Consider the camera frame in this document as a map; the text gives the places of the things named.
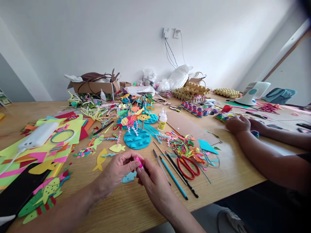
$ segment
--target blue pencil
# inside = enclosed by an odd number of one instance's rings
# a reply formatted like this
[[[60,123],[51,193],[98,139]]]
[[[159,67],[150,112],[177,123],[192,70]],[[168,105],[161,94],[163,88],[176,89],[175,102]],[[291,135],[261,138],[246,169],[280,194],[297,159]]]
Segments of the blue pencil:
[[[168,168],[168,166],[166,165],[166,163],[164,162],[163,158],[160,157],[160,160],[162,161],[163,165],[165,166],[166,170],[169,172],[169,174],[171,175],[172,179],[174,180],[175,184],[177,185],[177,187],[179,188],[179,191],[182,193],[182,195],[184,196],[184,198],[186,200],[188,200],[187,195],[185,194],[185,192],[183,191],[183,189],[181,188],[181,186],[179,185],[179,183],[177,182],[176,178],[173,176],[172,172],[170,171],[170,169]]]

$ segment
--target teal bag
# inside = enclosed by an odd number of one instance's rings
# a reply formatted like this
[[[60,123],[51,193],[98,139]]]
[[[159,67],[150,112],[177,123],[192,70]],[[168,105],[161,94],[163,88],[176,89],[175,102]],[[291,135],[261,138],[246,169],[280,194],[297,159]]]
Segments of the teal bag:
[[[274,88],[262,99],[269,103],[284,105],[294,94],[295,90]]]

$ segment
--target red-handled scissors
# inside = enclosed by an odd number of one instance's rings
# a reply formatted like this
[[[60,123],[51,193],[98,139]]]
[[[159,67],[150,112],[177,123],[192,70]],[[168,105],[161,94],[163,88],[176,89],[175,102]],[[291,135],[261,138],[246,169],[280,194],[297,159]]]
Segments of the red-handled scissors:
[[[195,162],[193,162],[191,159],[185,157],[185,156],[180,156],[179,154],[177,154],[175,152],[175,154],[177,155],[177,165],[179,170],[181,171],[181,173],[189,180],[194,180],[195,176],[200,175],[200,169],[197,166],[197,164]],[[192,170],[192,168],[189,166],[189,164],[187,163],[187,161],[189,161],[190,163],[192,163],[198,172],[195,172],[194,170]],[[190,172],[191,177],[187,176],[181,169],[180,164],[184,165],[184,167]]]

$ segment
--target small bottle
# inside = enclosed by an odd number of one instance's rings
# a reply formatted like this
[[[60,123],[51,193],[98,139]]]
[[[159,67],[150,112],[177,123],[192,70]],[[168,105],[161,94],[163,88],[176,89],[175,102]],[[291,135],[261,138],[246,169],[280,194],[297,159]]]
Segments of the small bottle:
[[[160,118],[163,114],[164,114],[164,108],[162,108],[161,112],[159,113],[158,122],[160,122]]]
[[[161,116],[158,130],[163,131],[165,128],[166,122],[167,122],[167,116],[166,116],[166,111],[165,111],[165,113]]]
[[[102,89],[100,90],[100,98],[102,99],[102,101],[101,101],[102,104],[106,104],[107,103],[106,95],[105,95],[105,93],[103,92]]]

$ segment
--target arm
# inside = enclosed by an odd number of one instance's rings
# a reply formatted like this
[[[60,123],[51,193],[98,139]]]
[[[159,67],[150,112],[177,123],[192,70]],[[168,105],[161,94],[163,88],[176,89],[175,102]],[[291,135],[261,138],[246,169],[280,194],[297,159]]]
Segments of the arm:
[[[161,168],[147,159],[142,163],[148,169],[150,177],[144,170],[137,168],[138,183],[144,185],[151,202],[170,222],[174,230],[178,233],[205,232],[173,193]]]
[[[311,164],[296,155],[283,156],[254,137],[245,117],[233,117],[226,127],[236,136],[246,157],[269,180],[301,193],[310,192]]]
[[[133,151],[115,155],[104,171],[91,184],[73,194],[51,210],[20,227],[17,232],[71,232],[101,200],[109,196],[124,176],[141,163],[131,161]]]
[[[311,151],[311,134],[290,132],[266,126],[264,123],[249,119],[251,129],[257,130],[262,136],[292,145],[303,150]]]

